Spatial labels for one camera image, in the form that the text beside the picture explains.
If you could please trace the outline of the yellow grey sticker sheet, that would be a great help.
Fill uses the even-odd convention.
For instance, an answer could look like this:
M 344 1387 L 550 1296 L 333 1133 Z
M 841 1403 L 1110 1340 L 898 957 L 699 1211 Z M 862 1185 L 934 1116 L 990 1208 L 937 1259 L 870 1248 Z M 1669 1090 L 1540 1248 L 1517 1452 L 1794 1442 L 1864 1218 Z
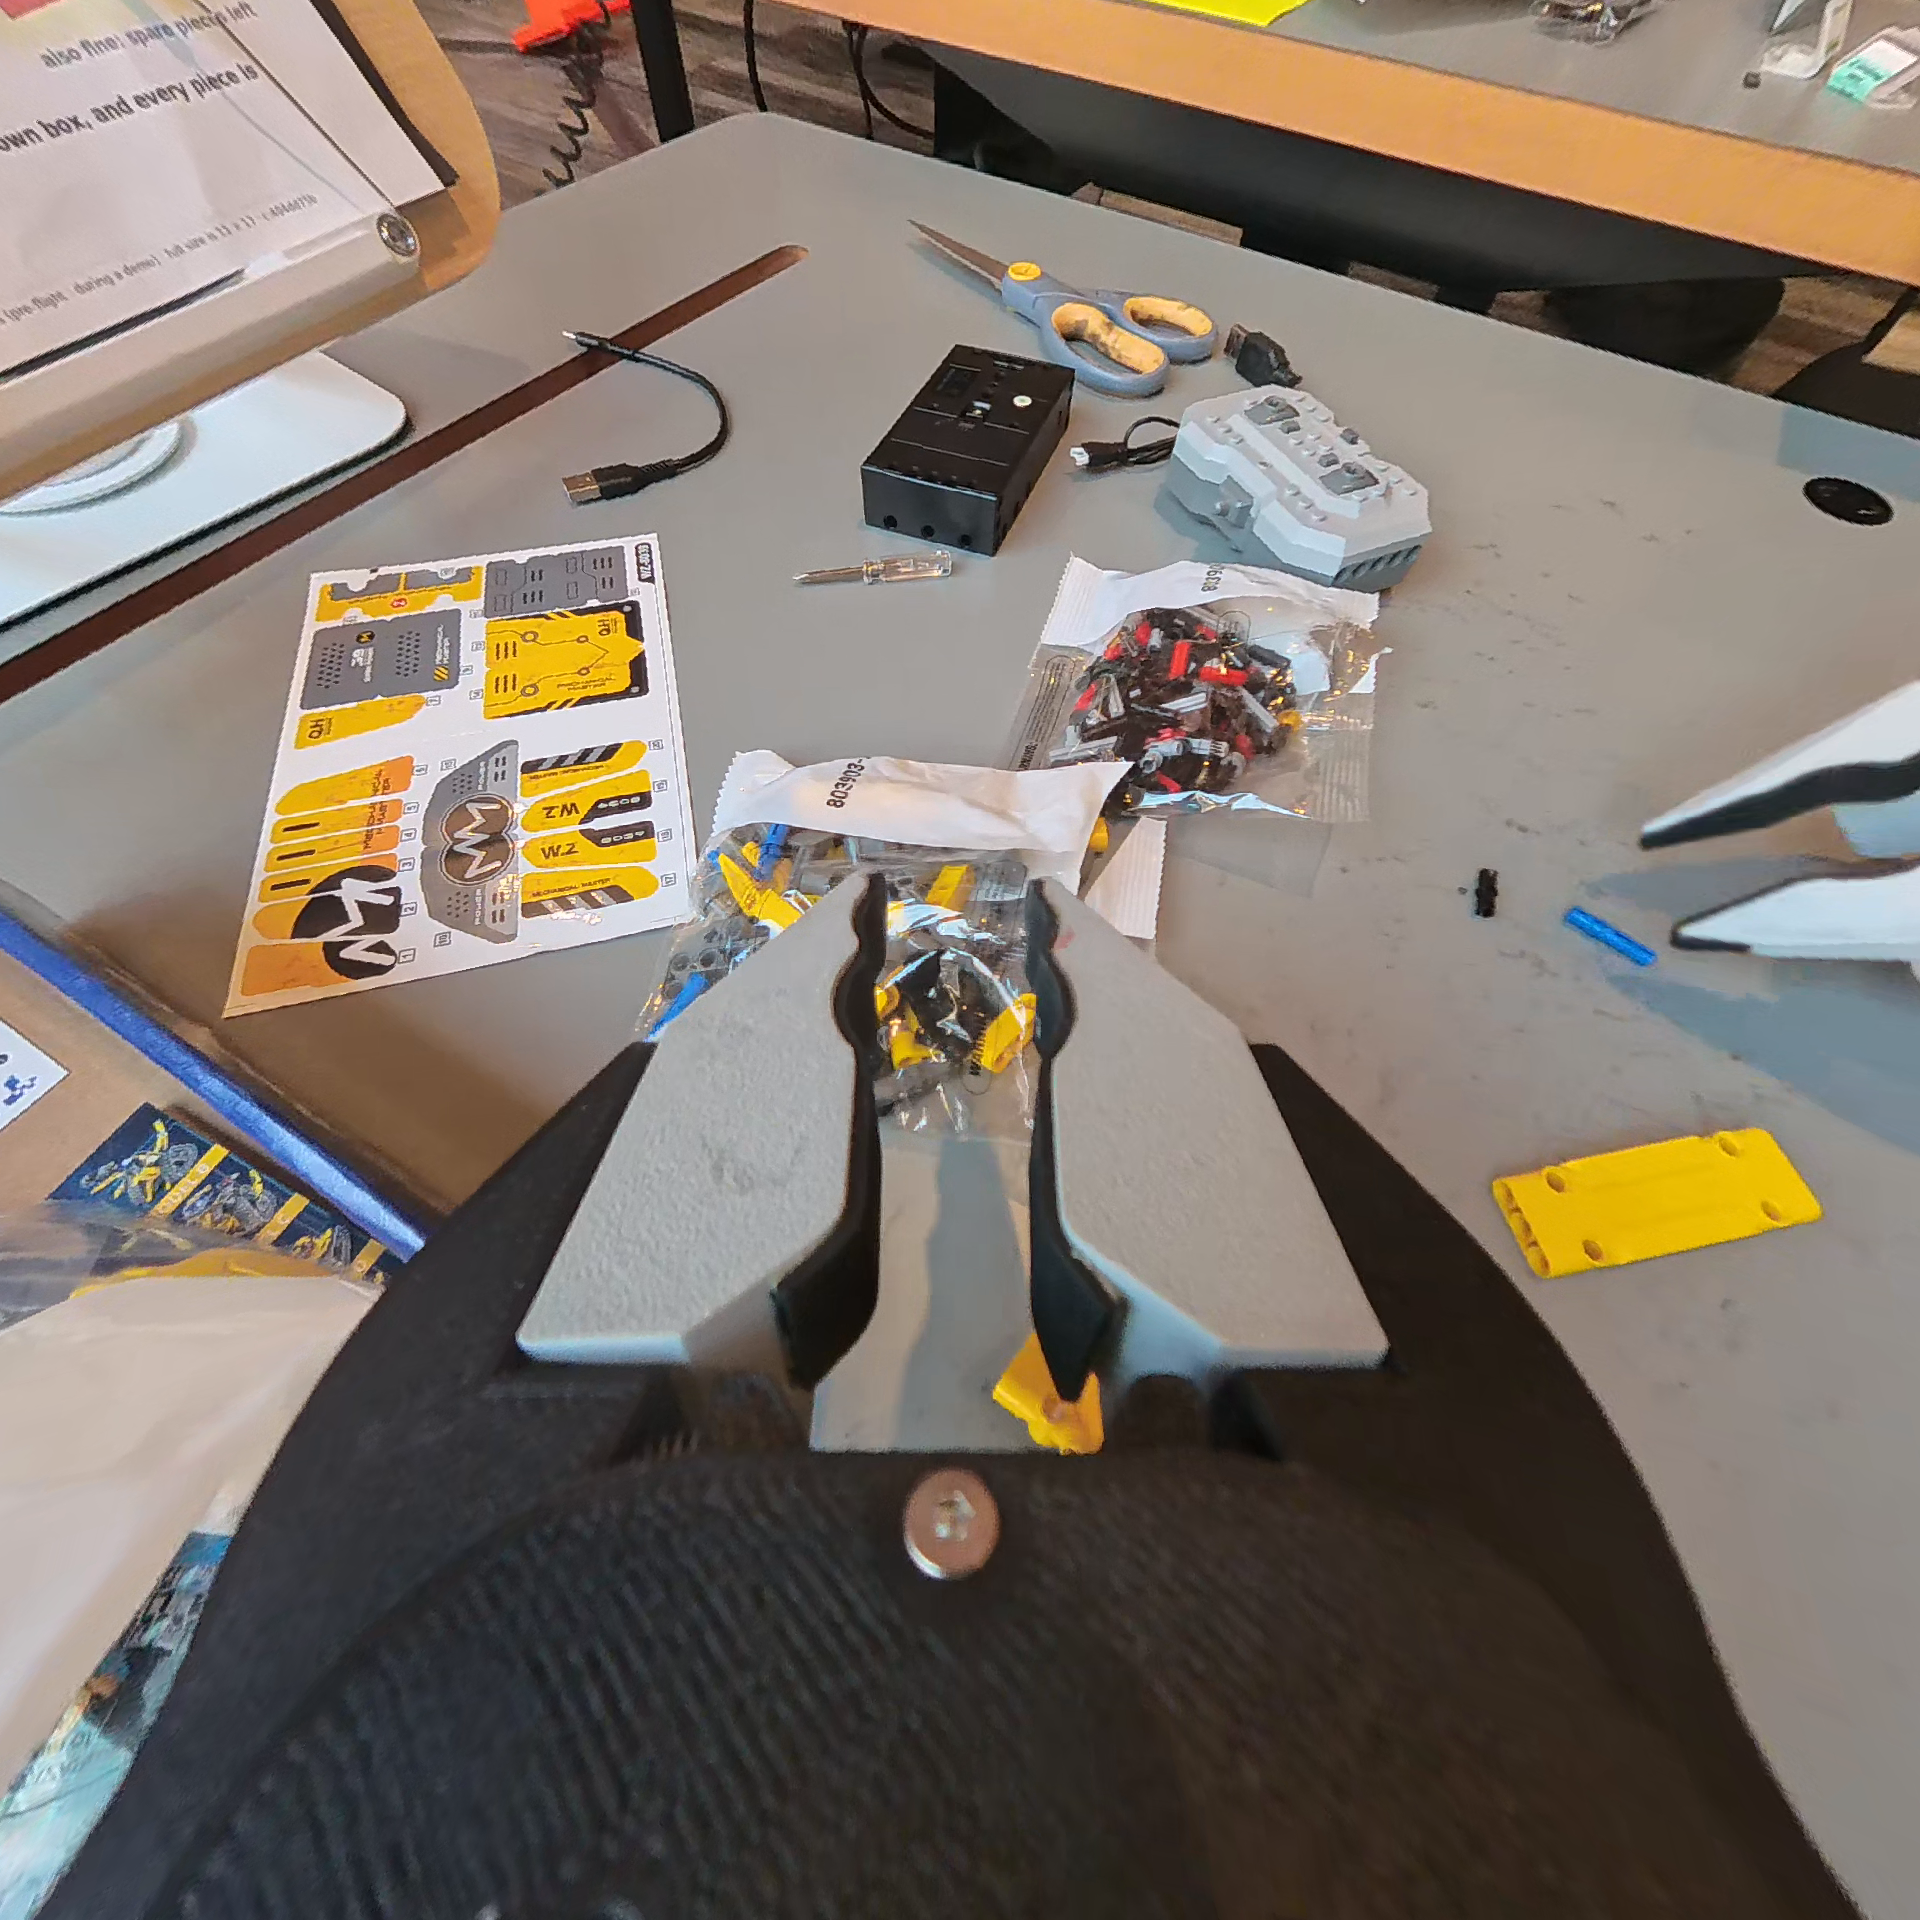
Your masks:
M 656 536 L 308 579 L 225 1013 L 692 916 Z

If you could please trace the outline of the black battery box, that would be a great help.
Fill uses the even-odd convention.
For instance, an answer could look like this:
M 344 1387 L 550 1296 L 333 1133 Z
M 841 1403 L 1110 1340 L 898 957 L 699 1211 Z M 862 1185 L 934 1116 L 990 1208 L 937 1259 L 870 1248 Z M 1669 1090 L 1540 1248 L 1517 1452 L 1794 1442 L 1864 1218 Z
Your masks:
M 1075 375 L 956 346 L 859 468 L 878 530 L 995 555 L 1061 447 Z

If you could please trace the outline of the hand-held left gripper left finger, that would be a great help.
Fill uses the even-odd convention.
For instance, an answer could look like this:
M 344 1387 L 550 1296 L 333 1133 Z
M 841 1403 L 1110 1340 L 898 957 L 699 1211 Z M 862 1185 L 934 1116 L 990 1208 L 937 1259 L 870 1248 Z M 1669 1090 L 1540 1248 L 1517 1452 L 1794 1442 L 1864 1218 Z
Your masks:
M 886 890 L 857 873 L 665 1028 L 518 1349 L 814 1387 L 881 1282 L 876 985 Z

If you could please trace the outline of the wooden display board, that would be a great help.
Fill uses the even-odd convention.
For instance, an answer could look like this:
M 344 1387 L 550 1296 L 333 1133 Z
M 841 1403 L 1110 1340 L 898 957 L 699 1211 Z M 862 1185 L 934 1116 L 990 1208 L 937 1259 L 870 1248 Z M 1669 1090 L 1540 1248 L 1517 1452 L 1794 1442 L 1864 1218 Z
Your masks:
M 496 164 L 419 5 L 337 7 L 454 183 L 5 375 L 5 493 L 385 320 L 488 256 L 498 223 Z

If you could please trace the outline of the bag of yellow bricks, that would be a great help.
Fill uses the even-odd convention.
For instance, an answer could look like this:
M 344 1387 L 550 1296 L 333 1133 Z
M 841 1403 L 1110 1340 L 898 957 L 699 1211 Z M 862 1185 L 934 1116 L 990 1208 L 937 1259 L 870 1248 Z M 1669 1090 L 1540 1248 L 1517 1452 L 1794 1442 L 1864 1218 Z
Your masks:
M 1011 772 L 734 757 L 688 881 L 692 916 L 640 1016 L 640 1041 L 656 1041 L 840 883 L 878 879 L 886 898 L 873 993 L 881 1121 L 910 1133 L 1019 1138 L 1041 1068 L 1024 897 L 1035 881 L 1076 895 L 1128 772 L 1116 760 Z

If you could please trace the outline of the yellow grey brick assembly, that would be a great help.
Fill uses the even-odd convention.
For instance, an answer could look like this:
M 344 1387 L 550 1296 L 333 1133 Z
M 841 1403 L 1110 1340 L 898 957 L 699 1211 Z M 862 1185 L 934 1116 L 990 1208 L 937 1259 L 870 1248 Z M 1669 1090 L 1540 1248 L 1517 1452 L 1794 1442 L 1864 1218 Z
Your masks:
M 1019 1419 L 1029 1439 L 1051 1452 L 1090 1457 L 1104 1447 L 1099 1379 L 1083 1380 L 1076 1399 L 1067 1399 L 1051 1379 L 1041 1335 L 1029 1333 L 1021 1349 L 1000 1375 L 992 1399 Z

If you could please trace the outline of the blue robot kit box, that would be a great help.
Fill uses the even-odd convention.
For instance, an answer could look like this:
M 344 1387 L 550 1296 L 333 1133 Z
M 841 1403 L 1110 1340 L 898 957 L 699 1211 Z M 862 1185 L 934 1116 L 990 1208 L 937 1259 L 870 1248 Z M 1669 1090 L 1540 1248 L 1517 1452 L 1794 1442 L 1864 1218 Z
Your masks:
M 426 1228 L 321 1121 L 5 888 L 5 1330 L 218 1241 L 385 1281 Z

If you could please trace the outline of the grey desk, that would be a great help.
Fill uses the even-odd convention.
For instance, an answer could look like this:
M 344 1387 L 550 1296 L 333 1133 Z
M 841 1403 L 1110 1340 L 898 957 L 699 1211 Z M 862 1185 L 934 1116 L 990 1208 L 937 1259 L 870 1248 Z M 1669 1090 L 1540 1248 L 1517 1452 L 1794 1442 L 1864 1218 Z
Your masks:
M 613 368 L 387 483 L 5 705 L 5 881 L 218 1021 L 249 906 L 306 579 L 656 532 L 692 805 L 734 752 L 990 761 L 1070 555 L 1194 553 L 1157 483 L 1046 472 L 1008 546 L 932 587 L 802 589 L 862 553 L 857 466 L 950 346 L 1027 331 L 912 225 L 1275 331 L 1432 493 L 1384 608 L 1371 821 L 1192 840 L 1160 957 L 1281 1042 L 1517 1281 L 1612 1418 L 1744 1714 L 1866 1913 L 1915 1915 L 1915 984 L 1649 945 L 1806 869 L 1821 821 L 1646 856 L 1641 826 L 1915 674 L 1915 498 L 1870 530 L 1884 436 L 1212 245 L 851 135 L 755 117 L 509 213 L 474 277 L 338 355 L 435 431 L 798 249 L 664 344 L 732 447 L 628 509 L 561 477 L 696 442 L 681 384 Z M 1474 919 L 1477 869 L 1499 873 Z M 1808 1226 L 1538 1277 L 1492 1181 L 1764 1129 Z

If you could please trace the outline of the yellow panel brick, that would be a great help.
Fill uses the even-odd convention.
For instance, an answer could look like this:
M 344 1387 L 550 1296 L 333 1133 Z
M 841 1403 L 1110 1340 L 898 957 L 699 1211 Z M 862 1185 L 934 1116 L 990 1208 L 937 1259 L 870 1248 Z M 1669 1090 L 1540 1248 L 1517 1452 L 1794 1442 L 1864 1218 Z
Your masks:
M 1528 1267 L 1562 1281 L 1810 1226 L 1821 1204 L 1761 1127 L 1641 1143 L 1492 1181 Z

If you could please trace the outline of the grey hub brick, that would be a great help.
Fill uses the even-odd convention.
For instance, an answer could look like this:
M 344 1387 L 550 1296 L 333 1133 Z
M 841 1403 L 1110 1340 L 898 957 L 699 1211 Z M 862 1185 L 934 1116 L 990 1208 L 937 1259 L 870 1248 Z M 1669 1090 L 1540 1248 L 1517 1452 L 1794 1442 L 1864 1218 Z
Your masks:
M 1238 560 L 1339 589 L 1393 587 L 1433 536 L 1427 487 L 1282 387 L 1188 407 L 1161 497 Z

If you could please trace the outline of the heap of clear part bags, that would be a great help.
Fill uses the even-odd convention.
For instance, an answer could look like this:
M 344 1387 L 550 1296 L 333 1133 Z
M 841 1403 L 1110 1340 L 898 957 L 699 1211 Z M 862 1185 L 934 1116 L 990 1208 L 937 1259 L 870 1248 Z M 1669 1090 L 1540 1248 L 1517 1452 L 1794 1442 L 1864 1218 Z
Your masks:
M 2 1333 L 2 1786 L 186 1536 L 244 1505 L 377 1298 L 225 1240 Z

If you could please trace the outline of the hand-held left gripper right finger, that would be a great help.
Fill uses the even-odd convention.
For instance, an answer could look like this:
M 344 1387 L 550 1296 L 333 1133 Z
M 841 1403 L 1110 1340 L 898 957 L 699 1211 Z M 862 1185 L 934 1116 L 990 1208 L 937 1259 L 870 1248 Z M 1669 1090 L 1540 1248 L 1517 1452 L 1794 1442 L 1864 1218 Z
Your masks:
M 1059 1397 L 1379 1368 L 1377 1311 L 1236 1024 L 1053 881 L 1024 925 L 1029 1298 Z

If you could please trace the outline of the grey yellow scissors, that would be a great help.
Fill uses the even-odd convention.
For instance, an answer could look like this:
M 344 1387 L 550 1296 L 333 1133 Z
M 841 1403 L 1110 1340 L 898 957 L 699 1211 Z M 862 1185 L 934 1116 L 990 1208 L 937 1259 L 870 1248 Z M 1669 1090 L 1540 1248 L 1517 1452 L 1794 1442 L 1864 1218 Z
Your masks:
M 1217 349 L 1219 330 L 1198 304 L 1166 295 L 1083 292 L 1035 261 L 1003 264 L 931 227 L 912 227 L 1029 323 L 1044 359 L 1097 393 L 1128 401 L 1160 395 L 1173 365 L 1205 364 Z

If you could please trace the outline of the silver stand base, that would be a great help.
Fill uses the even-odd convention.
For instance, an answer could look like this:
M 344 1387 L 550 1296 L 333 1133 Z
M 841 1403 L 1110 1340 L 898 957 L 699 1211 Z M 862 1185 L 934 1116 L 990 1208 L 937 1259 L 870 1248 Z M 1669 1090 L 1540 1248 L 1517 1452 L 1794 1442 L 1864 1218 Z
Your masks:
M 59 603 L 396 443 L 403 401 L 308 353 L 6 497 L 2 621 Z

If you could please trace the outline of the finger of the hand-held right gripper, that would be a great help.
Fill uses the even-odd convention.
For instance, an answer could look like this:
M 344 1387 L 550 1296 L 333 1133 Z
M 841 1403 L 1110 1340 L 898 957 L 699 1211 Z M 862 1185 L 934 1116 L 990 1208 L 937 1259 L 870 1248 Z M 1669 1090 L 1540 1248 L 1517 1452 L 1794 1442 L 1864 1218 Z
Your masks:
M 1641 848 L 1676 848 L 1830 811 L 1860 857 L 1917 852 L 1917 688 L 1844 715 L 1643 824 Z
M 1857 863 L 1771 885 L 1681 919 L 1672 929 L 1672 946 L 1761 957 L 1914 962 L 1917 859 Z

